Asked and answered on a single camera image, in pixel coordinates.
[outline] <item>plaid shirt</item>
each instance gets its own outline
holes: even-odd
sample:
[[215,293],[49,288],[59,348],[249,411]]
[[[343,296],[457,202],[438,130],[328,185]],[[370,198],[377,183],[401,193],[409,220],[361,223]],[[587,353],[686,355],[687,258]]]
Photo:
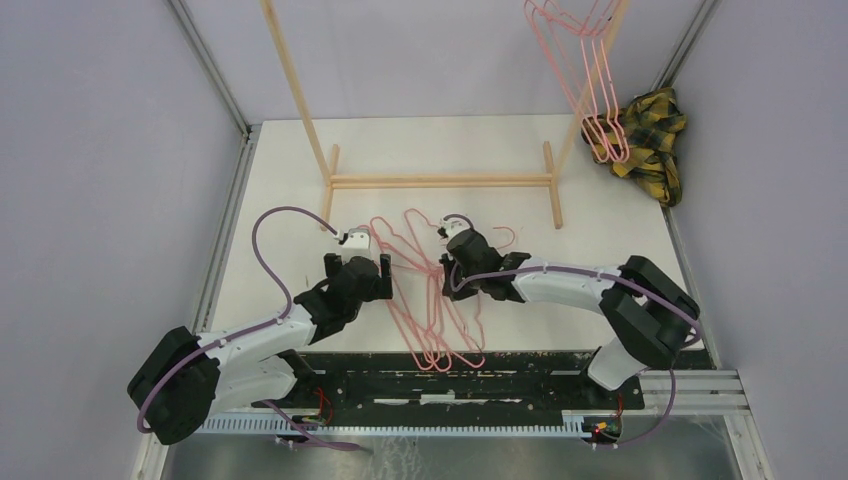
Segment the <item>plaid shirt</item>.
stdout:
[[[623,163],[609,162],[610,172],[621,178],[632,178],[664,207],[680,203],[683,190],[677,175],[674,140],[677,133],[686,128],[686,115],[677,109],[674,89],[662,88],[636,97],[630,105],[618,111],[618,121],[624,127],[630,146],[630,158]],[[598,122],[610,144],[619,151],[615,133],[606,118],[599,117]],[[586,131],[594,137],[593,130]],[[586,131],[583,140],[588,144]],[[606,156],[597,138],[592,138],[592,143],[601,156]],[[594,152],[593,160],[598,164],[603,163],[595,157]]]

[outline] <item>gray floor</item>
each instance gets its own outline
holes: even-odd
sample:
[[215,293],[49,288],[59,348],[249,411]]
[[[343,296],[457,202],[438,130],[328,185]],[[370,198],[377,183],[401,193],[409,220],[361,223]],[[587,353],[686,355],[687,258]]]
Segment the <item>gray floor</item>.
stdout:
[[[625,419],[625,438],[653,418]],[[164,479],[737,479],[720,417],[671,418],[649,441],[592,452],[575,439],[345,437],[370,452],[290,451],[267,436],[195,435],[172,447]]]

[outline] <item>white wall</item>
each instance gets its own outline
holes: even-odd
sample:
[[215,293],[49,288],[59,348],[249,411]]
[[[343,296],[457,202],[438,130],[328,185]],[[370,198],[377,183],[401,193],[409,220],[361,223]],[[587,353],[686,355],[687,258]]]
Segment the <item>white wall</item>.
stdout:
[[164,2],[0,4],[0,478],[127,477],[238,142]]
[[[187,3],[248,121],[298,118],[259,1]],[[560,3],[582,11],[592,0]],[[609,58],[619,99],[650,89],[699,3],[631,2]],[[275,5],[317,118],[570,111],[523,0]]]
[[724,1],[676,82],[674,208],[780,479],[845,478],[848,2]]

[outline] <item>white table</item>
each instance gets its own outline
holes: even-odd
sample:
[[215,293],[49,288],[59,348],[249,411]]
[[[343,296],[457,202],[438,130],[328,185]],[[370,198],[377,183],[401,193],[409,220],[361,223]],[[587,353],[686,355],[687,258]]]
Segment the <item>white table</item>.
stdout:
[[[429,117],[318,120],[315,125],[325,150],[329,152],[333,143],[341,146],[339,173],[541,173],[542,142],[550,140],[556,152],[570,120],[571,115]],[[578,142],[560,182],[565,226],[559,231],[552,225],[546,188],[337,190],[330,220],[336,228],[347,230],[375,215],[402,226],[402,212],[409,207],[423,210],[432,219],[463,213],[493,244],[505,234],[489,229],[507,225],[518,233],[515,250],[583,265],[617,265],[639,254],[683,285],[659,204],[631,181],[615,178],[595,165],[586,146]],[[297,205],[319,212],[323,191],[300,121],[265,122],[211,329],[234,327],[282,308],[282,293],[253,256],[251,229],[259,215],[275,206]],[[437,258],[441,252],[436,233],[419,238],[431,242],[430,251]],[[278,213],[262,224],[259,244],[293,295],[323,278],[322,257],[338,248],[313,220],[290,212]],[[420,302],[425,296],[422,284],[406,278],[406,291]],[[462,303],[463,311],[473,311],[473,300]],[[601,316],[561,305],[487,300],[482,320],[487,350],[588,350],[613,335]],[[407,351],[380,302],[364,305],[359,318],[342,333],[303,350]]]

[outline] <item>wooden rack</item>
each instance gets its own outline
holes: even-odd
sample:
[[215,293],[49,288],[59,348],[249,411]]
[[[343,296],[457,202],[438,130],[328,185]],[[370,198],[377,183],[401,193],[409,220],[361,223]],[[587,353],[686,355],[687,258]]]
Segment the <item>wooden rack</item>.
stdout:
[[[324,179],[325,191],[321,208],[322,218],[329,221],[330,211],[333,205],[333,192],[341,189],[544,187],[548,189],[548,193],[550,194],[554,228],[562,228],[563,218],[562,205],[559,197],[559,177],[565,160],[568,158],[574,146],[575,139],[580,132],[581,119],[577,118],[576,115],[565,134],[562,147],[556,157],[553,155],[550,142],[543,142],[541,153],[545,165],[544,173],[340,175],[336,172],[339,165],[341,148],[338,145],[333,145],[330,150],[330,163],[328,165],[324,156],[324,150],[321,148],[321,142],[318,140],[318,133],[315,131],[315,125],[312,122],[312,116],[309,114],[309,107],[303,95],[303,89],[301,88],[300,80],[298,79],[297,71],[291,58],[291,52],[283,36],[283,31],[280,28],[280,22],[274,9],[273,0],[259,1],[262,5],[265,20],[268,23],[268,30],[274,40],[277,54],[280,57],[280,63],[286,74],[289,89],[297,105],[297,110],[300,113],[300,119],[303,122],[303,127],[306,129],[306,136],[309,138],[309,144],[312,147],[312,152],[315,154],[315,161],[318,163],[318,168],[321,170],[321,176]],[[628,5],[629,1],[623,0],[613,12],[612,21],[604,36],[604,42],[608,46],[607,48],[611,49],[613,42],[615,42],[615,37],[621,27],[621,20]],[[597,74],[587,79],[586,85],[580,94],[580,105],[585,105],[589,101],[589,83],[594,84],[597,80]]]

